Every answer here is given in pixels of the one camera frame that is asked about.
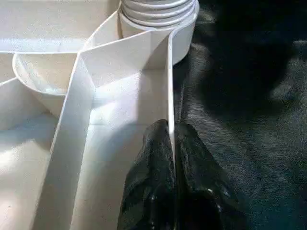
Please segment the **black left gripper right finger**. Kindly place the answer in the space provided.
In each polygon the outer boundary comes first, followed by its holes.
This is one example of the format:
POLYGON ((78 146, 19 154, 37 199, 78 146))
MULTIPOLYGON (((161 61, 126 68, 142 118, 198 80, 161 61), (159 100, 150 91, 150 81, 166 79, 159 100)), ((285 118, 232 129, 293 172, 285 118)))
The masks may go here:
POLYGON ((179 229, 240 229, 240 202, 230 180, 191 125, 175 125, 175 153, 179 229))

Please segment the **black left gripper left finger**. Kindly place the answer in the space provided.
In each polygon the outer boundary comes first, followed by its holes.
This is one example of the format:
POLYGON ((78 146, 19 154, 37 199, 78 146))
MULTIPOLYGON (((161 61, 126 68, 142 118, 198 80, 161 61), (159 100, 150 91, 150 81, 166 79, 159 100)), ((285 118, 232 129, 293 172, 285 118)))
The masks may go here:
POLYGON ((176 180, 168 122, 148 126, 127 173, 118 216, 120 230, 172 230, 176 180))

